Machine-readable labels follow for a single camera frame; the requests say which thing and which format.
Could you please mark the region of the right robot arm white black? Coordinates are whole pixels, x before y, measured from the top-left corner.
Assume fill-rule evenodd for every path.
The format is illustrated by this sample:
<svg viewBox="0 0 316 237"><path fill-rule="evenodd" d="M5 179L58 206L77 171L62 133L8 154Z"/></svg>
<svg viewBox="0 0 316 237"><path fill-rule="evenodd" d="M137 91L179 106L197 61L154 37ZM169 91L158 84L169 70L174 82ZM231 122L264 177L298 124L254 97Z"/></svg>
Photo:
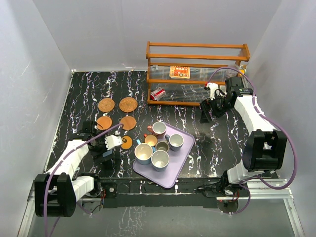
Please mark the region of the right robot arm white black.
<svg viewBox="0 0 316 237"><path fill-rule="evenodd" d="M270 122L263 119L263 113L255 104L253 89L246 88L242 79L229 78L225 81L223 91L216 83L209 82L205 89L209 98L200 103L201 122L211 122L211 117L221 117L228 109L234 108L242 117L249 133L241 161L224 172L221 177L220 190L226 196L233 195L239 182L263 174L267 171L281 169L287 144L287 137L276 130Z"/></svg>

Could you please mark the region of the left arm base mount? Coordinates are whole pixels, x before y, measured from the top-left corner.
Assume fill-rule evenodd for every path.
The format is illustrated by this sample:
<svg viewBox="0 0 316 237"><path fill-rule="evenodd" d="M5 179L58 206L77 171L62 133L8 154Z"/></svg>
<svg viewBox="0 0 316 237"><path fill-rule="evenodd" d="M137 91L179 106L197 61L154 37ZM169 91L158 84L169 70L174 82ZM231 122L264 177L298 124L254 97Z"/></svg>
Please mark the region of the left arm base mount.
<svg viewBox="0 0 316 237"><path fill-rule="evenodd" d="M97 176L80 176L72 185L77 207L90 217L104 207L106 198L115 198L117 195L116 184L102 184Z"/></svg>

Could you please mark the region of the grey mug front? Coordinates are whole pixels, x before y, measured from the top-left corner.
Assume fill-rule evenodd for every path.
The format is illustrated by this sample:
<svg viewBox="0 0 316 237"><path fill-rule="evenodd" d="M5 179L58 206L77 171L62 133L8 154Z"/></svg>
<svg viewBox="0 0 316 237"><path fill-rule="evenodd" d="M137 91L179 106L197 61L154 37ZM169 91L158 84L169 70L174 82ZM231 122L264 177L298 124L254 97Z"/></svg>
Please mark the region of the grey mug front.
<svg viewBox="0 0 316 237"><path fill-rule="evenodd" d="M166 170L169 161L169 154L165 151L155 151L151 157L151 163L156 171Z"/></svg>

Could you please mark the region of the wooden coaster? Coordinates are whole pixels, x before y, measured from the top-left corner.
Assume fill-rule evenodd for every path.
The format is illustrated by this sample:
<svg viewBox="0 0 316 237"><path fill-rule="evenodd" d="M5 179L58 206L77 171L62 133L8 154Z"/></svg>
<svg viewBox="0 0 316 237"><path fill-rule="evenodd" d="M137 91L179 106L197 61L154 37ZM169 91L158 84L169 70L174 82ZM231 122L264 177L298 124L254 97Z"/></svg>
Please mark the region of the wooden coaster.
<svg viewBox="0 0 316 237"><path fill-rule="evenodd" d="M108 116L99 117L96 121L97 129L107 130L112 126L112 119Z"/></svg>
<svg viewBox="0 0 316 237"><path fill-rule="evenodd" d="M129 130L132 130L136 126L137 121L132 116L125 116L120 120L120 123L123 124L123 127L122 127L123 130L129 131Z"/></svg>

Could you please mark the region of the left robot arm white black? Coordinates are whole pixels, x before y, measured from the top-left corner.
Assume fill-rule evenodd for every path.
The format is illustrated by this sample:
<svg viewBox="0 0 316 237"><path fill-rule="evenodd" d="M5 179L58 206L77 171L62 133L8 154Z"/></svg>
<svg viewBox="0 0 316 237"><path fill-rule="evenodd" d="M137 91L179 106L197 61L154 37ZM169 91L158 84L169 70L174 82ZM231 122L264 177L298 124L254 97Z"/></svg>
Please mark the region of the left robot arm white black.
<svg viewBox="0 0 316 237"><path fill-rule="evenodd" d="M104 162L113 148L122 144L122 138L98 133L96 122L85 121L82 129L69 138L67 147L57 162L45 173L35 178L35 213L39 217L71 217L77 201L85 194L97 197L102 185L94 177L84 175L74 178L82 159L91 154Z"/></svg>

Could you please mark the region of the grey mug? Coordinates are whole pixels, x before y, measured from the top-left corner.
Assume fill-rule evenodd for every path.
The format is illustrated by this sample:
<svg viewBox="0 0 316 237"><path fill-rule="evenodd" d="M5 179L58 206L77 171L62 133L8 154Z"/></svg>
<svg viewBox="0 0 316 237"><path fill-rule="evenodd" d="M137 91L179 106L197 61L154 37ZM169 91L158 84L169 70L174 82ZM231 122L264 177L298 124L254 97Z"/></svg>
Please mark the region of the grey mug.
<svg viewBox="0 0 316 237"><path fill-rule="evenodd" d="M155 151L151 157L151 163L156 171L166 170L169 161L169 154L165 151Z"/></svg>
<svg viewBox="0 0 316 237"><path fill-rule="evenodd" d="M180 134L173 134L173 135L166 134L165 139L169 143L171 150L175 152L179 151L184 144L184 138Z"/></svg>

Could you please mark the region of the large blue mug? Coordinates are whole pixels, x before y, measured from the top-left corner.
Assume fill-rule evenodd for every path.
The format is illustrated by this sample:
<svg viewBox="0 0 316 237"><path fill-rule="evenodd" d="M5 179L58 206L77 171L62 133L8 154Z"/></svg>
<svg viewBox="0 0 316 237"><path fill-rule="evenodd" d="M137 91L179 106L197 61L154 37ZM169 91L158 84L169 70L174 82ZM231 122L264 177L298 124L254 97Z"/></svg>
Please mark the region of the large blue mug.
<svg viewBox="0 0 316 237"><path fill-rule="evenodd" d="M151 163L151 157L156 151L155 147L152 147L147 143L141 143L139 139L137 139L136 142L137 146L134 150L134 153L138 162L142 165Z"/></svg>

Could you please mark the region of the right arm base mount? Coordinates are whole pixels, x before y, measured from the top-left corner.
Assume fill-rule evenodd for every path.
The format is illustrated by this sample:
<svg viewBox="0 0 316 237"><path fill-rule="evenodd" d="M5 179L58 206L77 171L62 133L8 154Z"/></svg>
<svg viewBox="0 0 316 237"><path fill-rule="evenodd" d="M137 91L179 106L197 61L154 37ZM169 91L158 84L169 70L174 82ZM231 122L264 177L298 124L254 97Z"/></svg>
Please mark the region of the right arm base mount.
<svg viewBox="0 0 316 237"><path fill-rule="evenodd" d="M229 216L233 216L234 214L242 213L248 207L251 200L250 190L247 184L245 184L243 181L239 182L238 184L230 184L228 182L228 179L223 178L220 181L213 184L204 184L204 185L198 186L195 189L195 193L202 193L205 197L207 197L206 195L207 192L211 192L213 194L221 194L226 197L232 197L230 200L226 200L223 203L223 206L227 208L229 203L235 203L238 201L239 192L242 189L246 190L248 194L247 203L242 209L236 210L236 211L232 211L232 210L225 211L219 208L221 214L227 214Z"/></svg>

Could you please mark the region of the pink mug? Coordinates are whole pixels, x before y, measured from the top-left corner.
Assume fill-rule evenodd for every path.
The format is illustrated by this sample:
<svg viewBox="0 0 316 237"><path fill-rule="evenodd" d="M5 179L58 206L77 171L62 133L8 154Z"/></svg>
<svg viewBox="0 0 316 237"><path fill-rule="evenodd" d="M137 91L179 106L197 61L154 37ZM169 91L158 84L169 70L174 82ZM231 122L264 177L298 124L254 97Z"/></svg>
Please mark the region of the pink mug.
<svg viewBox="0 0 316 237"><path fill-rule="evenodd" d="M158 121L155 122L153 125L147 127L147 130L156 136L158 139L162 139L165 137L166 134L166 125L165 123Z"/></svg>

